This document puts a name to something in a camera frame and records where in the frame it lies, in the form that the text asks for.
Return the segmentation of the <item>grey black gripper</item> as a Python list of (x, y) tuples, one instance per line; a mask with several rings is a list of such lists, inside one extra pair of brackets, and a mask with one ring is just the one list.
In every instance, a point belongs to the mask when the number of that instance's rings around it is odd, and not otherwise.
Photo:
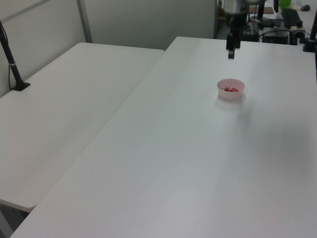
[(239, 49), (241, 44), (241, 28), (247, 24), (247, 4), (244, 0), (224, 0), (223, 11), (227, 26), (236, 29), (234, 34), (230, 32), (226, 38), (228, 58), (234, 59), (235, 48)]

